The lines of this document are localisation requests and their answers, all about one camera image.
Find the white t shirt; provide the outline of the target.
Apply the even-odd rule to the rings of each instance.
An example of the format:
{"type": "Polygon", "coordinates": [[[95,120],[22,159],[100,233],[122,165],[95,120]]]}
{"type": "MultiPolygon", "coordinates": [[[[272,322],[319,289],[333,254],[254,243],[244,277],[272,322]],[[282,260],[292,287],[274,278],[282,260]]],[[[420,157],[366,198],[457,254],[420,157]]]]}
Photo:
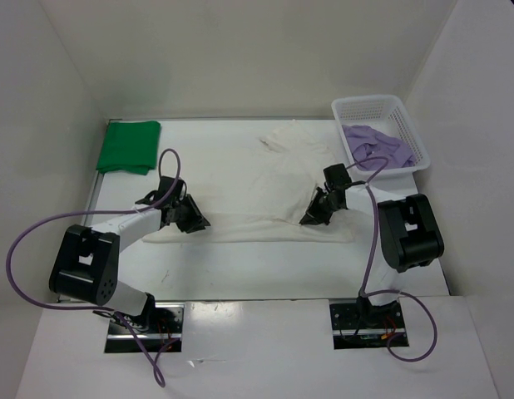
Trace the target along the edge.
{"type": "Polygon", "coordinates": [[[168,226],[148,234],[144,242],[353,241],[343,211],[330,225],[299,222],[323,180],[324,168],[337,162],[321,140],[292,121],[251,143],[220,139],[216,144],[180,147],[181,177],[210,227],[186,234],[168,226]]]}

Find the green t shirt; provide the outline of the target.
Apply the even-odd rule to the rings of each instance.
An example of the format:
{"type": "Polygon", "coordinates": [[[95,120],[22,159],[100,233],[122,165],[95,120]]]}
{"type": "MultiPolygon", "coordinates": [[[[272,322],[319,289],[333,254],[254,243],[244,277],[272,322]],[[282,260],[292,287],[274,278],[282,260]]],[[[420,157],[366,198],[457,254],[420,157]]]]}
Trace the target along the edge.
{"type": "Polygon", "coordinates": [[[96,170],[147,175],[157,165],[161,124],[157,121],[111,122],[106,130],[96,170]]]}

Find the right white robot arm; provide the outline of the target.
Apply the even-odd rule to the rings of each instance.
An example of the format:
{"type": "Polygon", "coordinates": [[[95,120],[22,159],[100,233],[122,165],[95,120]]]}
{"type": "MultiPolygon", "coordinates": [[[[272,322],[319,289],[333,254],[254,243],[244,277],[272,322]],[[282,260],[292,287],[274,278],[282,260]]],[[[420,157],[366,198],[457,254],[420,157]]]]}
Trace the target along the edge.
{"type": "Polygon", "coordinates": [[[372,242],[355,308],[358,321],[373,327],[383,321],[400,294],[398,275],[426,267],[442,256],[442,235],[426,195],[396,195],[363,181],[318,187],[299,223],[328,225],[341,210],[358,211],[373,219],[372,242]]]}

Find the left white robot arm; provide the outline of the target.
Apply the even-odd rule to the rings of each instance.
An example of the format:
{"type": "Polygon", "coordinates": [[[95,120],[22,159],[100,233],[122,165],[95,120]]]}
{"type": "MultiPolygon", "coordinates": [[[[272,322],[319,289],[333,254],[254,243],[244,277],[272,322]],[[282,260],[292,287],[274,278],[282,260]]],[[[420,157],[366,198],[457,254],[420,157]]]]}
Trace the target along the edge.
{"type": "Polygon", "coordinates": [[[90,227],[74,224],[63,236],[49,278],[50,290],[117,311],[136,331],[150,331],[161,318],[155,297],[118,280],[119,257],[136,241],[170,224],[185,234],[210,227],[191,195],[90,227]]]}

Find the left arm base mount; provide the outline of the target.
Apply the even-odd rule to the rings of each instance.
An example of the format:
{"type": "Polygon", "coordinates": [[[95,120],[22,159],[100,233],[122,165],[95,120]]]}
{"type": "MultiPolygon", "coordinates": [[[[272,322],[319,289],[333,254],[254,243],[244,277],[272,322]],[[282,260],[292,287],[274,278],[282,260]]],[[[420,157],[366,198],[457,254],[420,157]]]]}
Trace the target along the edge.
{"type": "MultiPolygon", "coordinates": [[[[185,316],[184,303],[157,302],[156,312],[147,324],[140,326],[127,315],[124,319],[129,323],[141,344],[150,353],[157,353],[164,346],[165,352],[181,352],[183,322],[185,316]]],[[[111,318],[106,334],[104,353],[138,353],[141,352],[135,338],[118,318],[111,318]]]]}

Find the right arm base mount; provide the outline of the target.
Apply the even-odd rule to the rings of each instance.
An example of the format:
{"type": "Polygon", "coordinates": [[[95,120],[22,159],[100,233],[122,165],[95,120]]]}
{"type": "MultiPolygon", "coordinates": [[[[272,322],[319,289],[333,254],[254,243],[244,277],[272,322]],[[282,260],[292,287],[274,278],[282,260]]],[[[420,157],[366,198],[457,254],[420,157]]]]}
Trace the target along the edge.
{"type": "Polygon", "coordinates": [[[373,306],[364,299],[329,302],[335,350],[408,347],[402,308],[398,301],[373,306]]]}

